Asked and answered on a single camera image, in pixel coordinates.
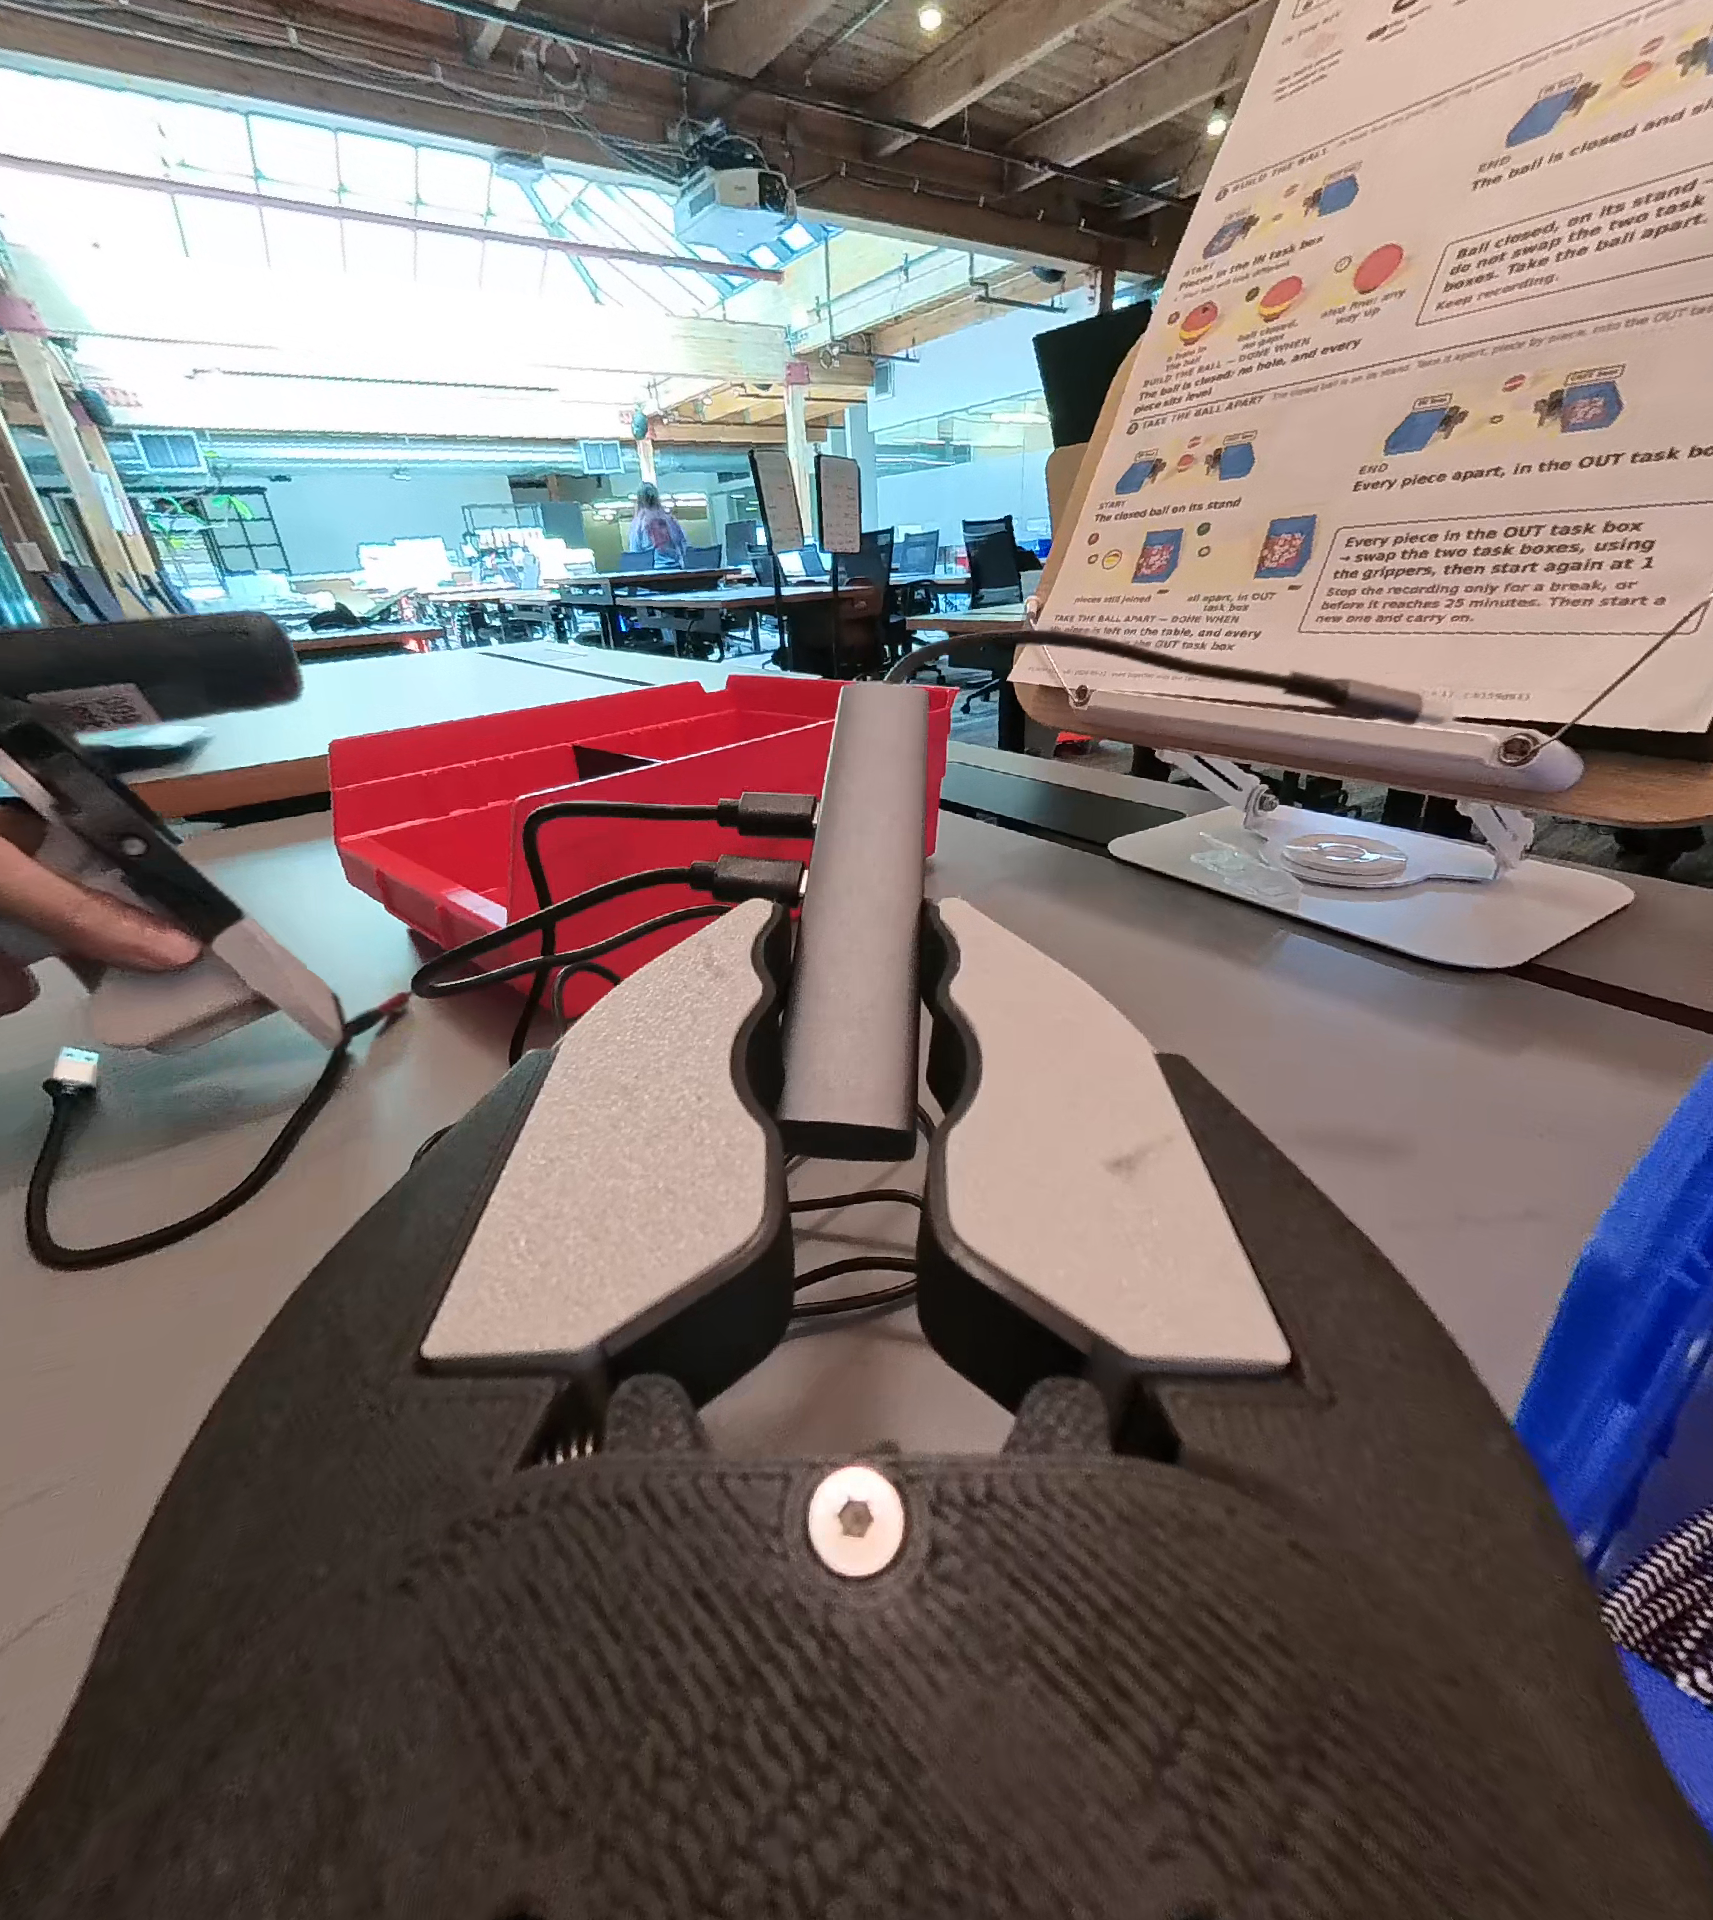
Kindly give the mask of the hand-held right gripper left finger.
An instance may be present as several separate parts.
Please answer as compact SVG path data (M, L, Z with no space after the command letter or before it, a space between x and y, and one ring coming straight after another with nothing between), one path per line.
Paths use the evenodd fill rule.
M753 900L610 988L549 1057L429 1319L431 1373L629 1377L706 1404L795 1297L780 1066L784 906Z

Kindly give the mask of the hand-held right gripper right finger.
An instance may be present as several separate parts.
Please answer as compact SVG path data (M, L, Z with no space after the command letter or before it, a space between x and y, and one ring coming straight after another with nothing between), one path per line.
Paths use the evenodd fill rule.
M1274 1380L1293 1345L1156 1048L1107 996L960 898L927 906L918 1324L1015 1412L1082 1380Z

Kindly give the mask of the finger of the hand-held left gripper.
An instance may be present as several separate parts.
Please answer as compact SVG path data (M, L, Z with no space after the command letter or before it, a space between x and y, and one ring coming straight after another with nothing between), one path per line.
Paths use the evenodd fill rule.
M174 828L65 734L0 734L0 780L42 823L36 860L198 943L173 972L102 967L87 990L99 1046L200 1046L270 1013L316 1043L345 1033L338 996L184 851Z

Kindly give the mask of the red plastic bin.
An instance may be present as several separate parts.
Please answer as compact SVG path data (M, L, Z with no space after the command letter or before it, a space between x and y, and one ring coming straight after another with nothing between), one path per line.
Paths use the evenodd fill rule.
M806 836L747 836L717 805L816 799L841 693L737 674L334 742L343 871L438 952L634 874L806 862Z

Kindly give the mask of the grey usb hub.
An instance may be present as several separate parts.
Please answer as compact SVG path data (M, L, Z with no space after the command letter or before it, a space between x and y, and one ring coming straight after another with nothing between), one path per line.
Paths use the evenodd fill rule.
M783 1015L776 1125L796 1156L899 1162L917 1146L928 748L920 683L845 685Z

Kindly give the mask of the green plant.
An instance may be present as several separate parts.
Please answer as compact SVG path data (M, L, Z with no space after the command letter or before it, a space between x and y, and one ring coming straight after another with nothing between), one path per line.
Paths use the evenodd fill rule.
M250 517L224 493L135 491L159 570L181 592L258 572Z

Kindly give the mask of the wooden table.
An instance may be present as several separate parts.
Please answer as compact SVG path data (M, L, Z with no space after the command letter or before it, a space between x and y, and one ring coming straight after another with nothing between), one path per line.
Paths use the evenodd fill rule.
M762 584L718 567L586 574L549 590L556 615L608 651L832 665L831 582Z

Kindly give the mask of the ceiling projector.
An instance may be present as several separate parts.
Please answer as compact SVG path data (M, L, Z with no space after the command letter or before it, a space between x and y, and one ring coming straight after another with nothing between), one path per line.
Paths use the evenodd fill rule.
M689 249L748 258L773 249L796 223L788 179L762 163L709 163L678 186L673 227Z

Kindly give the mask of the printed instruction sheet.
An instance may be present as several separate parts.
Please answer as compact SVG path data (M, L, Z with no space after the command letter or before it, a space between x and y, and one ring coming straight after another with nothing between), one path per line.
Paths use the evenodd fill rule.
M1278 4L1040 624L1713 729L1713 2Z

